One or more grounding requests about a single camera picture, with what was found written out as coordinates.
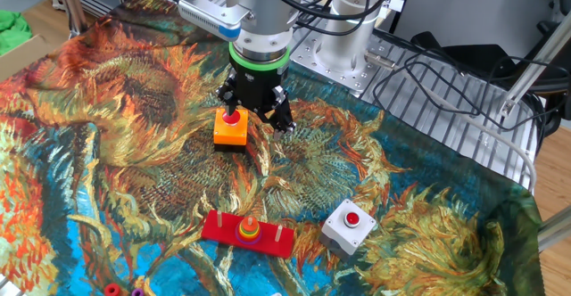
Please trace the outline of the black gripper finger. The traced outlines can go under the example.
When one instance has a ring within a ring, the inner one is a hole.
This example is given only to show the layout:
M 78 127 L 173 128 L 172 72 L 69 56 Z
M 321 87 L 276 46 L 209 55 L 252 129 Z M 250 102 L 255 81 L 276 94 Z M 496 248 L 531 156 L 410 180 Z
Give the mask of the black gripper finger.
M 239 99 L 236 97 L 236 80 L 227 78 L 226 81 L 217 89 L 217 97 L 223 102 L 225 111 L 228 116 L 232 116 L 239 105 Z
M 293 133 L 296 128 L 287 92 L 282 86 L 275 86 L 272 89 L 272 95 L 263 99 L 259 117 L 274 128 L 273 138 L 275 140 L 279 140 L 287 133 Z

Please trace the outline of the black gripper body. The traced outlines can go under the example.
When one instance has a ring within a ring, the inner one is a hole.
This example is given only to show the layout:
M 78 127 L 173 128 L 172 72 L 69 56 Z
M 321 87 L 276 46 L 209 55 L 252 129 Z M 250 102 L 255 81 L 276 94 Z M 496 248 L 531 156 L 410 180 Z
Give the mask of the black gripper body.
M 282 86 L 288 74 L 289 64 L 273 69 L 269 64 L 262 65 L 262 70 L 247 68 L 243 64 L 232 62 L 233 75 L 236 80 L 236 97 L 239 105 L 249 111 L 261 113 L 263 99 L 272 95 L 275 86 Z

